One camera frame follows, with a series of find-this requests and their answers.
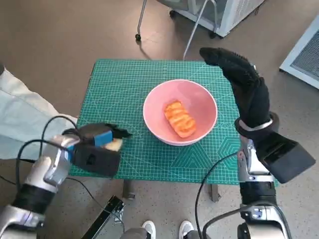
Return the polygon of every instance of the white sneaker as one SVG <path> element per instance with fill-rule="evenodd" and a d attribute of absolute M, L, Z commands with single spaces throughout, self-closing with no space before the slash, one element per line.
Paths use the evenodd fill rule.
<path fill-rule="evenodd" d="M 194 227 L 189 221 L 182 222 L 179 227 L 178 239 L 183 239 L 183 237 L 192 230 L 194 230 Z"/>
<path fill-rule="evenodd" d="M 151 239 L 156 239 L 155 224 L 152 221 L 144 222 L 142 228 L 144 228 L 149 234 L 151 234 Z"/>

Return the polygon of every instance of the table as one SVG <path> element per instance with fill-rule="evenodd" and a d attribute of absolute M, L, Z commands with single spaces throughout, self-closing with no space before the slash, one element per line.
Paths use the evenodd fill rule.
<path fill-rule="evenodd" d="M 188 79 L 214 96 L 217 123 L 200 142 L 175 147 L 162 143 L 148 131 L 143 103 L 158 84 Z M 200 183 L 214 162 L 236 152 L 240 146 L 234 121 L 238 118 L 231 86 L 219 67 L 194 61 L 99 59 L 94 66 L 78 119 L 78 126 L 109 122 L 134 136 L 125 139 L 115 178 Z M 70 175 L 101 177 L 73 166 Z M 236 157 L 221 163 L 208 184 L 238 184 Z"/>

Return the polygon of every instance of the black glove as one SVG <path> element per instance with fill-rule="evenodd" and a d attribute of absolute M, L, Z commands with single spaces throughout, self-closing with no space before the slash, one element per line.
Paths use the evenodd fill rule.
<path fill-rule="evenodd" d="M 254 128 L 270 120 L 269 93 L 264 78 L 249 61 L 223 48 L 201 48 L 206 64 L 219 66 L 233 89 L 240 119 Z"/>

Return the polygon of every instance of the toasted bread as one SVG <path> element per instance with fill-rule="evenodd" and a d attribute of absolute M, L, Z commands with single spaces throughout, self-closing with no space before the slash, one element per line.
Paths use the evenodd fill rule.
<path fill-rule="evenodd" d="M 164 114 L 169 124 L 181 138 L 187 138 L 196 131 L 196 122 L 180 101 L 166 106 Z"/>

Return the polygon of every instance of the brown floor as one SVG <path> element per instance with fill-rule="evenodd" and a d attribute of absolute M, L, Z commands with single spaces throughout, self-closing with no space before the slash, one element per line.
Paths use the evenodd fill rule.
<path fill-rule="evenodd" d="M 59 111 L 77 116 L 92 66 L 98 58 L 180 59 L 193 23 L 181 16 L 170 19 L 169 9 L 149 0 L 142 23 L 142 46 L 134 35 L 142 0 L 42 0 L 0 1 L 0 59 L 33 91 Z M 282 61 L 319 11 L 318 0 L 268 0 L 228 36 L 211 40 L 198 29 L 187 59 L 201 60 L 200 47 L 225 47 L 248 57 L 265 77 L 271 109 L 281 118 L 281 133 L 319 154 L 319 91 L 299 79 L 280 73 Z M 0 173 L 13 178 L 11 162 L 1 163 Z M 278 188 L 278 200 L 295 238 L 318 238 L 319 166 L 288 185 Z M 121 180 L 82 179 L 105 202 L 121 195 Z M 194 222 L 195 184 L 136 182 L 136 201 L 128 203 L 124 222 L 137 227 L 151 219 L 158 238 L 177 238 L 184 219 Z M 0 182 L 0 203 L 10 203 L 15 188 Z M 239 188 L 221 186 L 221 201 L 214 205 L 208 195 L 200 203 L 200 220 L 239 206 Z M 157 194 L 153 198 L 147 195 Z M 47 217 L 45 238 L 81 238 L 98 207 L 73 182 L 66 183 Z M 239 216 L 210 229 L 210 235 L 235 238 Z M 118 238 L 120 227 L 107 226 L 99 238 Z"/>

